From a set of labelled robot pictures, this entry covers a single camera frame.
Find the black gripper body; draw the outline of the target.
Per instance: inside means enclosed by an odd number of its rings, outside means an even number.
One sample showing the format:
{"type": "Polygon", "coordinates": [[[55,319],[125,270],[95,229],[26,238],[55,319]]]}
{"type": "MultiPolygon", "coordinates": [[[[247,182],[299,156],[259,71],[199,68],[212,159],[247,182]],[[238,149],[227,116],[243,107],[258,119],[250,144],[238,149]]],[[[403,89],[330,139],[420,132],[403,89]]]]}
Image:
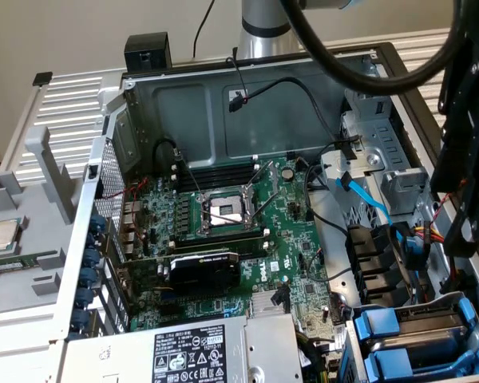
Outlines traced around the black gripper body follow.
{"type": "Polygon", "coordinates": [[[445,68],[438,110],[442,146],[430,186],[459,197],[445,253],[469,258],[479,246],[479,45],[467,40],[445,68]]]}

